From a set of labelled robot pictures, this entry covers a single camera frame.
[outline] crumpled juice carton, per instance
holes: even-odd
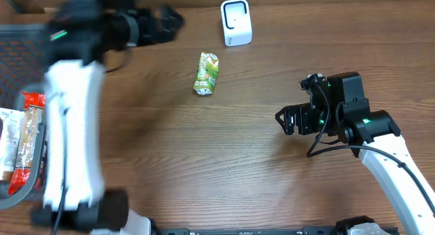
[[[215,54],[202,52],[193,89],[199,95],[211,95],[215,90],[219,73],[219,59]]]

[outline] black motor joint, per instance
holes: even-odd
[[[94,60],[103,63],[103,54],[108,50],[169,42],[184,25],[184,18],[168,5],[151,10],[135,8],[135,0],[115,1],[65,3],[44,31],[47,67],[59,60],[83,60],[84,65]]]

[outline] packaged food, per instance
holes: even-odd
[[[219,73],[219,59],[215,54],[202,52],[193,89],[199,95],[211,95]]]
[[[24,112],[0,108],[0,181],[10,181],[15,169]]]
[[[24,186],[30,176],[36,137],[39,133],[38,125],[42,122],[45,105],[43,94],[26,92],[23,92],[23,94],[24,120],[21,128],[15,170],[8,190],[9,195],[15,194]]]

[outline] white device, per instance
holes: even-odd
[[[246,0],[227,0],[220,6],[224,39],[227,46],[249,44],[252,41],[251,14]]]

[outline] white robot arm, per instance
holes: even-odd
[[[286,134],[319,132],[307,153],[313,157],[327,151],[352,149],[375,176],[397,212],[407,234],[432,234],[435,221],[435,193],[413,162],[400,134],[400,129],[385,111],[370,112],[358,73],[342,73],[331,77],[310,75],[300,83],[310,94],[310,103],[284,107],[275,116]],[[312,152],[320,136],[338,135],[333,145]],[[342,234],[371,235],[373,220],[347,219],[337,222]]]
[[[171,41],[183,26],[169,6],[159,11],[157,19],[135,8],[135,0],[70,0],[46,25],[48,177],[43,206],[32,212],[35,224],[124,234],[134,231],[130,225],[150,234],[152,222],[128,209],[125,190],[105,189],[98,114],[105,74],[119,69],[105,68],[104,53]]]

